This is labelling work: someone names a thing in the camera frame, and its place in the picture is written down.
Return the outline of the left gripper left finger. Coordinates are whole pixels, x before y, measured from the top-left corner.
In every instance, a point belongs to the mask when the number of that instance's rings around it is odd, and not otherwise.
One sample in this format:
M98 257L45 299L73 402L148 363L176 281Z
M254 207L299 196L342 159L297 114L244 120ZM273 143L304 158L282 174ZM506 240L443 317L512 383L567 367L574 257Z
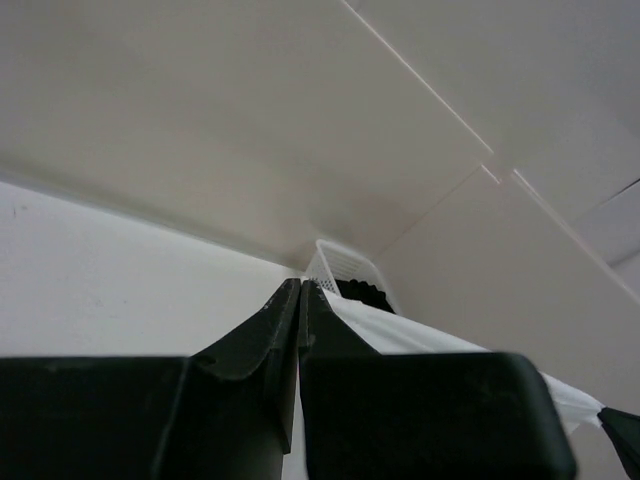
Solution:
M1 362L5 479L277 479L290 452L300 283L192 356Z

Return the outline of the white tank top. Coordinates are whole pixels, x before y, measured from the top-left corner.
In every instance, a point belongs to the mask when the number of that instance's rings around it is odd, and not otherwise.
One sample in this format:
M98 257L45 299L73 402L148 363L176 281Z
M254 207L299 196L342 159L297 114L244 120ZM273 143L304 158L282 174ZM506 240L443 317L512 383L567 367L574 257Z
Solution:
M469 341L405 317L323 291L334 313L381 354L486 353ZM542 375L567 434L581 425L602 426L605 405L586 392L546 373Z

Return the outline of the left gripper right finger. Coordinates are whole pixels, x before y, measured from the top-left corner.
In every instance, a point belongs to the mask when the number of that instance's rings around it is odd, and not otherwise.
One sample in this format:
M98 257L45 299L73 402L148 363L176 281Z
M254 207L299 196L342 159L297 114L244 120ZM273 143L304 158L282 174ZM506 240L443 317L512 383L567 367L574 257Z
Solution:
M303 284L298 333L312 479L573 479L549 390L512 353L377 352Z

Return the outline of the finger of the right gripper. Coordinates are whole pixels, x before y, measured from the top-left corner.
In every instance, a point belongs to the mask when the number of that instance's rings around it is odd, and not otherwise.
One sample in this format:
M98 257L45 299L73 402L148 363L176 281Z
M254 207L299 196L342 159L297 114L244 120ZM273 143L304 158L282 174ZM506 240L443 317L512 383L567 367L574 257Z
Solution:
M632 480L640 477L640 419L638 415L603 408L598 418L620 462Z

